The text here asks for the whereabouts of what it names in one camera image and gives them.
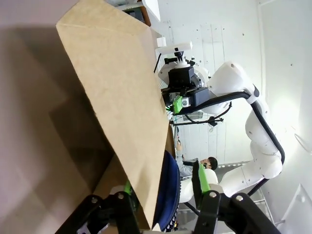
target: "bolt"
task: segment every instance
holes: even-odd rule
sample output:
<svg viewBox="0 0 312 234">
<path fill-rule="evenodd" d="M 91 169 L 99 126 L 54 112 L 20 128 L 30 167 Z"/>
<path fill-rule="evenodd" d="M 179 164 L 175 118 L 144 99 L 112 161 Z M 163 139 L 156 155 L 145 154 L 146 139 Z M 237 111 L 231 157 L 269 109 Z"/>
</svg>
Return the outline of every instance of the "bolt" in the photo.
<svg viewBox="0 0 312 234">
<path fill-rule="evenodd" d="M 95 204 L 95 203 L 98 202 L 98 199 L 96 199 L 95 197 L 93 197 L 92 200 L 91 200 L 91 202 L 92 202 L 93 204 Z"/>
<path fill-rule="evenodd" d="M 124 198 L 123 194 L 118 194 L 118 198 L 123 199 Z"/>
<path fill-rule="evenodd" d="M 215 193 L 215 192 L 211 192 L 211 193 L 209 194 L 209 196 L 212 197 L 212 198 L 214 198 L 214 197 L 216 197 L 216 193 Z"/>
<path fill-rule="evenodd" d="M 243 198 L 242 196 L 238 195 L 238 196 L 236 197 L 236 200 L 237 200 L 237 201 L 242 201 L 242 200 L 244 200 L 244 198 Z"/>
</svg>

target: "black hair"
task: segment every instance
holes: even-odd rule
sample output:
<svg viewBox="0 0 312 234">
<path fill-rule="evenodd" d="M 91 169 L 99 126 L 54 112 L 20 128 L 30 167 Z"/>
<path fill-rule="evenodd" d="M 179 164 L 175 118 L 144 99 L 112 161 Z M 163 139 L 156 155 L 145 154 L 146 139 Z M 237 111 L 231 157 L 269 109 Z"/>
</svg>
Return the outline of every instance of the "black hair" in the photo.
<svg viewBox="0 0 312 234">
<path fill-rule="evenodd" d="M 216 160 L 216 158 L 214 158 L 214 157 L 209 157 L 208 160 L 209 160 L 209 162 L 210 162 L 211 169 L 212 169 L 212 170 L 217 169 L 217 167 L 218 167 L 218 161 Z"/>
</svg>

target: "cardboard box flap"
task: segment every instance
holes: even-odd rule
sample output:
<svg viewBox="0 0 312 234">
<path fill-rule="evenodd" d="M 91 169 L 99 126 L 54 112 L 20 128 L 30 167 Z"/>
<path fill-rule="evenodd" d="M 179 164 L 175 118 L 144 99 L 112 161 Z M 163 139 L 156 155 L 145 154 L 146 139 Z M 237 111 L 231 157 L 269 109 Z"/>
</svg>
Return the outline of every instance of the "cardboard box flap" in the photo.
<svg viewBox="0 0 312 234">
<path fill-rule="evenodd" d="M 137 23 L 137 19 L 109 4 L 103 4 L 103 0 L 81 0 L 59 20 L 60 25 L 96 27 L 127 34 L 146 30 L 146 25 Z"/>
<path fill-rule="evenodd" d="M 57 30 L 151 227 L 168 129 L 151 63 L 155 38 L 148 26 L 98 0 L 76 4 Z"/>
</svg>

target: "blue cushion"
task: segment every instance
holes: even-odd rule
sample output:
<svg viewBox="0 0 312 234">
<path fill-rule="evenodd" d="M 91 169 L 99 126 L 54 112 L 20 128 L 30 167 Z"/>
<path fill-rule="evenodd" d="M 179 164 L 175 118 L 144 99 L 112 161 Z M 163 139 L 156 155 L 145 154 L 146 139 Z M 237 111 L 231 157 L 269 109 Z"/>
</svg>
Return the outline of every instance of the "blue cushion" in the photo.
<svg viewBox="0 0 312 234">
<path fill-rule="evenodd" d="M 153 227 L 164 231 L 173 219 L 180 199 L 180 172 L 176 160 L 165 151 L 162 163 Z"/>
</svg>

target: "person's hand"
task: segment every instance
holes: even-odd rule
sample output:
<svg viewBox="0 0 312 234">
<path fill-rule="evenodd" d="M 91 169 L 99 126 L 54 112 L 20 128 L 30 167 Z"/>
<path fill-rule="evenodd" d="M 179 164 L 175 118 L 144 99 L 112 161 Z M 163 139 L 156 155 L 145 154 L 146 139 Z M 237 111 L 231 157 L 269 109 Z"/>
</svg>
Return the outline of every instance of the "person's hand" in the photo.
<svg viewBox="0 0 312 234">
<path fill-rule="evenodd" d="M 179 140 L 176 143 L 176 150 L 178 150 L 178 151 L 183 150 L 183 147 L 182 147 L 181 142 Z"/>
</svg>

